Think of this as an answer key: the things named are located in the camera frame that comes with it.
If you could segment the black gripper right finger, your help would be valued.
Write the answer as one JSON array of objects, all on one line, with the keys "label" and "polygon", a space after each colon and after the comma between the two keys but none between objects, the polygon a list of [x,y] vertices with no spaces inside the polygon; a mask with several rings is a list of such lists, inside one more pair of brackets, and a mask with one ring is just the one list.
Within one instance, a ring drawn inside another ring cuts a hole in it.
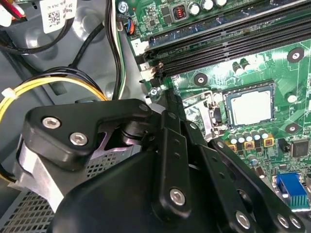
[{"label": "black gripper right finger", "polygon": [[203,187],[219,232],[306,232],[301,219],[223,141],[204,140],[196,124],[186,120],[176,94],[173,107],[182,119],[190,160],[203,173]]}]

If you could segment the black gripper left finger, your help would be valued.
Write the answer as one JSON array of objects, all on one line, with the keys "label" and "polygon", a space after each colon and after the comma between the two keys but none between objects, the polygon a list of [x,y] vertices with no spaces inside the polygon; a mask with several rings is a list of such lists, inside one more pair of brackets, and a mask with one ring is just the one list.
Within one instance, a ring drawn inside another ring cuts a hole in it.
[{"label": "black gripper left finger", "polygon": [[15,175],[54,215],[71,190],[141,152],[187,146],[165,91],[162,112],[137,99],[37,107],[25,117]]}]

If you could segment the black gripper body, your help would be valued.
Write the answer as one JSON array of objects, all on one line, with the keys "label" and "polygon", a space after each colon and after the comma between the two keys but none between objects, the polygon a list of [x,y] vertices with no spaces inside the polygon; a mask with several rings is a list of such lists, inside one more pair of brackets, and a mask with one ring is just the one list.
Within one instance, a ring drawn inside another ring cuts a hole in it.
[{"label": "black gripper body", "polygon": [[231,233],[224,204],[227,174],[217,153],[201,145],[141,152],[69,192],[52,233]]}]

